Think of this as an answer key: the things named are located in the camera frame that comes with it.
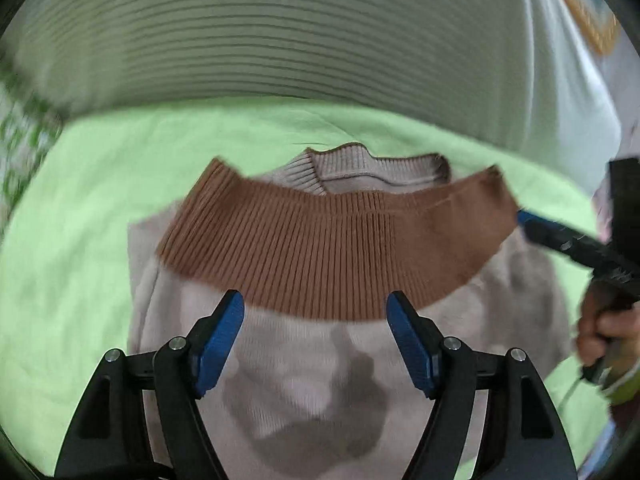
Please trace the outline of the right hand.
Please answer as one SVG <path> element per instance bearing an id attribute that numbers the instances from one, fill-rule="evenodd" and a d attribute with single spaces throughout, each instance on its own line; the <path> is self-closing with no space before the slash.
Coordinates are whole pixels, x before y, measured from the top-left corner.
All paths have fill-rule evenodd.
<path id="1" fill-rule="evenodd" d="M 587 288 L 577 324 L 576 349 L 585 366 L 593 365 L 608 351 L 605 339 L 620 344 L 612 359 L 612 373 L 623 375 L 639 359 L 639 304 L 629 310 L 611 311 L 615 292 L 601 282 L 591 282 Z"/>

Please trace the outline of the red sleeve forearm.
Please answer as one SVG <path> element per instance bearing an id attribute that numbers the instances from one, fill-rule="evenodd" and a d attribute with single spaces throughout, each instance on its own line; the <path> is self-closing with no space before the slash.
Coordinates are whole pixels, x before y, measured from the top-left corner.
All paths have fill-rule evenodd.
<path id="1" fill-rule="evenodd" d="M 608 399 L 617 430 L 626 432 L 639 417 L 639 361 L 619 378 L 610 378 L 601 388 Z"/>

